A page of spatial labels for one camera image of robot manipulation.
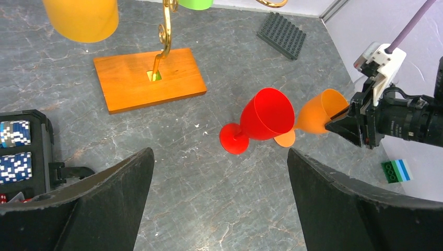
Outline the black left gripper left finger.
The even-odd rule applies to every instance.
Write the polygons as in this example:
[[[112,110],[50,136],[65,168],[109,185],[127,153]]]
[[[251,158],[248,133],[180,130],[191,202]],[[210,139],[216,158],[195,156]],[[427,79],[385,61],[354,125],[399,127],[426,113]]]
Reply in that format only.
[[[147,147],[67,187],[1,205],[1,250],[132,250],[154,162]]]

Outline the green blue brick stack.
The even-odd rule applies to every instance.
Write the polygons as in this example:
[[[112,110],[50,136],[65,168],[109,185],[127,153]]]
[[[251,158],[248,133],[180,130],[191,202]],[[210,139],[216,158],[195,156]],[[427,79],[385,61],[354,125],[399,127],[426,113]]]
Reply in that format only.
[[[381,163],[383,173],[389,184],[413,180],[410,167],[405,159]]]

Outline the green wine glass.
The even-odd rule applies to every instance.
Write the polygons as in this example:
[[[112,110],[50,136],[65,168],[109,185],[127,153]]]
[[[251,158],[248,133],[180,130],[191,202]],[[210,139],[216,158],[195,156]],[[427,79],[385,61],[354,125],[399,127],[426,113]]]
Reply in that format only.
[[[179,0],[179,5],[191,10],[206,10],[213,5],[213,0]]]

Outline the dark grey building plate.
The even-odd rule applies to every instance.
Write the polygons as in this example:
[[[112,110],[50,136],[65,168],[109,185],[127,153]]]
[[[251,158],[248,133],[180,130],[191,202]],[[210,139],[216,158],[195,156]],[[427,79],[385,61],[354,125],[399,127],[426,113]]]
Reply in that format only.
[[[290,60],[297,60],[306,33],[279,13],[270,12],[257,36]]]

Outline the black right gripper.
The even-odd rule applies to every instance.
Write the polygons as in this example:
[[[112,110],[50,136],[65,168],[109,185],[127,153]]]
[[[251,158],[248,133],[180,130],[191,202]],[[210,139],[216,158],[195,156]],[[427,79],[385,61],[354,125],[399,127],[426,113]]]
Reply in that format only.
[[[407,95],[387,88],[377,106],[369,91],[357,92],[325,128],[355,146],[373,149],[385,136],[442,147],[442,87],[434,95]]]

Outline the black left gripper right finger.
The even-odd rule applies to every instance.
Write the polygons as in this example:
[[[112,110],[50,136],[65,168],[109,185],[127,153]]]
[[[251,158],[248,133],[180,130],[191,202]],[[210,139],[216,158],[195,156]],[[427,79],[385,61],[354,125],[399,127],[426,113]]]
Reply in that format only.
[[[290,149],[308,250],[442,250],[442,203],[388,191]]]

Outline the yellow wine glass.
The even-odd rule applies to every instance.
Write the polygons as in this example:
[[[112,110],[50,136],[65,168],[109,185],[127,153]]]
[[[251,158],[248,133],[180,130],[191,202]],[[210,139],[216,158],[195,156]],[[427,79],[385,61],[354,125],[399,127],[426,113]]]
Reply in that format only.
[[[110,37],[119,24],[117,0],[43,0],[53,28],[80,43],[95,43]]]

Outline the orange wine glass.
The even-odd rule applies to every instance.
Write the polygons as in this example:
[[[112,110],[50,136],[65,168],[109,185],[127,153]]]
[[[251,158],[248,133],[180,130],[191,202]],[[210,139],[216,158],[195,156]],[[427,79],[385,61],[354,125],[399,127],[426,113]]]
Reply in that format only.
[[[335,89],[326,89],[309,100],[300,110],[295,124],[288,132],[276,136],[274,141],[282,147],[290,147],[295,143],[295,130],[307,133],[323,134],[328,130],[325,125],[332,117],[348,107],[347,99]]]

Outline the red wine glass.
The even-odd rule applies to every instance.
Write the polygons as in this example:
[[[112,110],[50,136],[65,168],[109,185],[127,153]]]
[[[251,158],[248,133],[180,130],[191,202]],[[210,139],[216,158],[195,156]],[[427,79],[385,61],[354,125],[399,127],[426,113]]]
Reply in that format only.
[[[266,141],[289,132],[295,123],[294,108],[280,90],[267,87],[247,103],[238,123],[222,127],[219,141],[228,153],[242,154],[249,141]]]

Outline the black poker chip case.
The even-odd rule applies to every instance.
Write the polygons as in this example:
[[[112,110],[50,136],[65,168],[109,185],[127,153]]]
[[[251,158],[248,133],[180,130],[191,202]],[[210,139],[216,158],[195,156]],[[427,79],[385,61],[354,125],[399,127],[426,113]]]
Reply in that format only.
[[[27,202],[69,178],[95,174],[89,167],[67,167],[53,158],[51,121],[38,110],[1,113],[1,203]]]

